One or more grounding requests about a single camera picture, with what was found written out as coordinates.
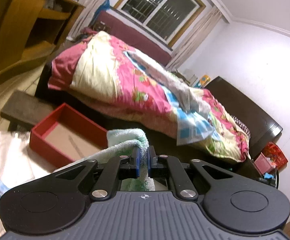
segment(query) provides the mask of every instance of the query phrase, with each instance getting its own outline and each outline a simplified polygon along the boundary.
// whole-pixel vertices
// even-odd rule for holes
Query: metal screw
[[[92,192],[92,195],[94,197],[99,197],[99,198],[106,197],[107,196],[107,191],[106,190],[102,190],[102,189],[94,190]]]
[[[181,196],[183,197],[195,197],[196,196],[196,193],[194,190],[191,190],[191,189],[184,189],[181,191]]]

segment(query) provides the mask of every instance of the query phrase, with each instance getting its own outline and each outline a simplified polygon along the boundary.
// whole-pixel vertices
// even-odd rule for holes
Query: pink container
[[[254,164],[256,165],[261,174],[270,172],[273,169],[273,167],[270,165],[270,162],[267,160],[263,153],[261,153],[257,157],[257,159],[254,161]]]

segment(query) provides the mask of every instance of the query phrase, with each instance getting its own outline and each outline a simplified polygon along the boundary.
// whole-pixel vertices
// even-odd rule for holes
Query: red bag
[[[265,157],[270,158],[272,164],[276,166],[276,169],[280,169],[288,163],[282,150],[273,142],[269,142],[262,150]]]

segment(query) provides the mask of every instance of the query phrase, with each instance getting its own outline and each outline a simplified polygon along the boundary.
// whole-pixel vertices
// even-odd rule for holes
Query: blue object
[[[140,176],[140,165],[141,165],[141,149],[138,148],[137,157],[136,157],[136,175]]]
[[[151,162],[151,158],[150,158],[150,154],[149,154],[149,148],[146,151],[146,155],[147,155],[147,173],[148,176],[151,176],[151,168],[152,168],[152,162]]]
[[[195,85],[194,88],[202,88],[202,84],[198,81]]]
[[[267,172],[264,174],[264,179],[273,179],[274,176],[272,174],[268,174]]]
[[[106,11],[109,8],[110,8],[109,0],[105,0],[105,2],[103,2],[102,5],[99,6],[98,9],[96,10],[96,12],[94,13],[94,16],[93,16],[93,19],[91,20],[90,25],[93,25],[94,24],[96,18],[101,13],[101,11]]]

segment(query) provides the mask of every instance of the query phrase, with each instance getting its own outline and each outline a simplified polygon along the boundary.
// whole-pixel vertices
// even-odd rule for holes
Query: floral comforter
[[[204,89],[181,83],[155,60],[105,32],[52,62],[51,89],[67,90],[91,108],[137,121],[211,155],[242,162],[248,136]]]

